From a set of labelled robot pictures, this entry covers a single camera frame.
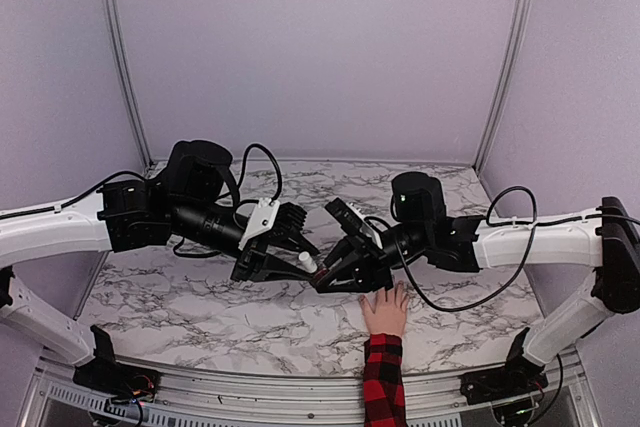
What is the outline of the white nail polish cap brush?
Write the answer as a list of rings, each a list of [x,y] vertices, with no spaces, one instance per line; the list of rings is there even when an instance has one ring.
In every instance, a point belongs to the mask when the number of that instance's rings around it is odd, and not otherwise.
[[[300,268],[309,274],[314,274],[318,270],[318,266],[309,252],[301,252],[298,255]]]

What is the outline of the red nail polish bottle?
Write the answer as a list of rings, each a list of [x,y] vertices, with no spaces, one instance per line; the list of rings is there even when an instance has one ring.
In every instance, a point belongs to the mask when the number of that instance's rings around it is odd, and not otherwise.
[[[319,283],[323,282],[323,279],[328,275],[329,273],[329,269],[328,268],[323,268],[318,270],[312,277],[311,279],[311,284],[313,286],[318,285]]]

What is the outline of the red black plaid sleeve forearm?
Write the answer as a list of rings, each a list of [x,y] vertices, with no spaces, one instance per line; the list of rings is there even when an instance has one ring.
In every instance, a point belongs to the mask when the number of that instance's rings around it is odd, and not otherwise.
[[[406,426],[402,378],[402,339],[371,334],[364,344],[363,400],[365,426]]]

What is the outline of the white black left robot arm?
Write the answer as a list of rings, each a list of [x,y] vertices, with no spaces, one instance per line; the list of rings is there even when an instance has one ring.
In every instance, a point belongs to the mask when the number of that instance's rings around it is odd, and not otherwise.
[[[1,321],[55,351],[106,392],[125,385],[110,336],[63,314],[14,273],[17,263],[77,252],[126,252],[179,236],[235,259],[239,281],[307,281],[318,249],[303,235],[306,212],[280,196],[249,203],[231,172],[232,154],[205,140],[180,141],[145,179],[117,172],[75,198],[1,216]]]

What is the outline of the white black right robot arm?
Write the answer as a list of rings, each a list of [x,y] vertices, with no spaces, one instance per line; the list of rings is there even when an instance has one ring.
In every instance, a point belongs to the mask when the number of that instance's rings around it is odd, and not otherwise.
[[[441,182],[425,173],[399,174],[391,186],[397,223],[383,232],[367,233],[364,217],[341,199],[326,205],[346,235],[313,277],[318,292],[389,289],[392,270],[420,257],[456,273],[537,264],[591,269],[577,291],[516,336],[495,375],[506,395],[519,393],[561,350],[606,319],[639,308],[639,223],[616,197],[566,216],[506,220],[448,216]]]

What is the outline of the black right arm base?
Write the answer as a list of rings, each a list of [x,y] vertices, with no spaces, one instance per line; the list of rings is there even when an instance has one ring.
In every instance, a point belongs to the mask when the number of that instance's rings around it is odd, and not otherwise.
[[[548,380],[544,368],[524,358],[524,341],[529,328],[513,340],[502,366],[467,372],[461,376],[460,393],[468,405],[490,402],[500,426],[529,426],[544,398]]]

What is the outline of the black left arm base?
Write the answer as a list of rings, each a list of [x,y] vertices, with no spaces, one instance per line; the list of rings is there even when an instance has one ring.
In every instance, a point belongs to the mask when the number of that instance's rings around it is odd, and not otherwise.
[[[135,426],[142,426],[143,401],[153,401],[161,374],[154,369],[124,364],[116,360],[109,334],[90,327],[94,346],[88,361],[74,367],[73,382],[82,387],[110,394],[111,405],[133,405],[137,409]]]

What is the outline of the bare human hand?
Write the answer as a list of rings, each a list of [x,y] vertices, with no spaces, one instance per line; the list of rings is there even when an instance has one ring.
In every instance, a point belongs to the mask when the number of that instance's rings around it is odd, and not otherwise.
[[[393,288],[379,289],[370,301],[359,297],[364,323],[370,335],[385,334],[402,337],[407,323],[409,297],[402,281]]]

